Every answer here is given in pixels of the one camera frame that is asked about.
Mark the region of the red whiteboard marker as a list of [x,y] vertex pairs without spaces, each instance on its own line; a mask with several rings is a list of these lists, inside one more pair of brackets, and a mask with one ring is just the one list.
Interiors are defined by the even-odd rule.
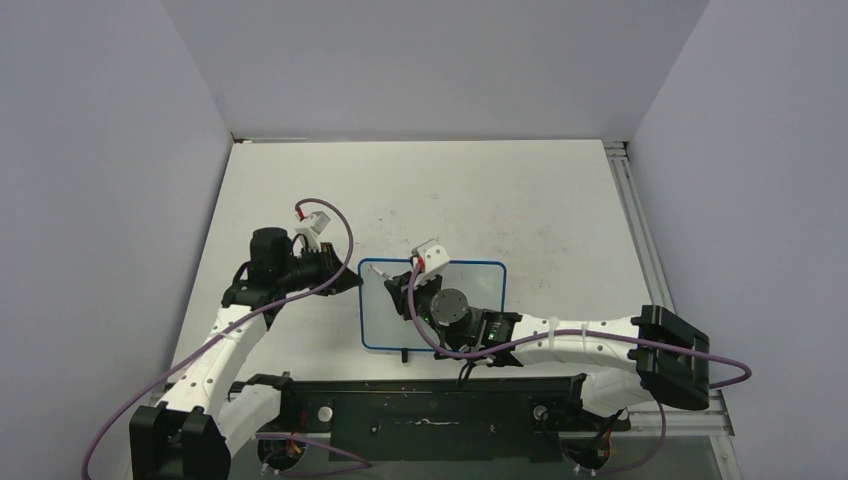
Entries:
[[370,270],[371,270],[372,272],[374,272],[375,274],[377,274],[378,276],[380,276],[383,280],[391,280],[391,279],[393,278],[390,274],[388,274],[388,273],[386,273],[385,271],[381,270],[381,269],[380,269],[380,268],[378,268],[376,265],[373,265],[373,264],[372,264],[372,265],[369,265],[369,268],[370,268]]

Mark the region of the blue framed whiteboard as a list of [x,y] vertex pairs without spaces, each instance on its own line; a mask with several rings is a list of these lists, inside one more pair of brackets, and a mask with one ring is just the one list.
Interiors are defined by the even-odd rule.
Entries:
[[[372,351],[402,350],[431,353],[408,318],[406,288],[411,264],[406,259],[366,258],[357,271],[359,287],[361,343]],[[414,301],[423,328],[432,341],[435,316],[459,313],[460,297],[468,308],[501,311],[505,306],[508,271],[497,261],[452,260],[439,276],[421,286]]]

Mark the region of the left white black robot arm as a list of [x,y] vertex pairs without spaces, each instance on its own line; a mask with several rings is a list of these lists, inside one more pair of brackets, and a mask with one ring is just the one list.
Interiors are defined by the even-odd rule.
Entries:
[[253,233],[250,259],[225,291],[200,353],[180,378],[130,425],[135,479],[226,479],[232,457],[267,424],[282,431],[298,416],[296,400],[282,393],[289,379],[251,387],[234,403],[230,389],[253,348],[268,332],[281,301],[306,293],[332,296],[361,286],[329,242],[311,243],[299,255],[282,228]]

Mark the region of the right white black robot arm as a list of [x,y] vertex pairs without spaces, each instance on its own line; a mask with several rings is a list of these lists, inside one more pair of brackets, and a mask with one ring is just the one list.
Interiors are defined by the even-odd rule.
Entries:
[[579,428],[650,400],[689,411],[709,405],[709,337],[665,307],[645,305],[613,320],[558,320],[473,307],[441,277],[416,288],[411,280],[404,273],[383,285],[437,358],[492,368],[581,367],[579,392],[565,402]]

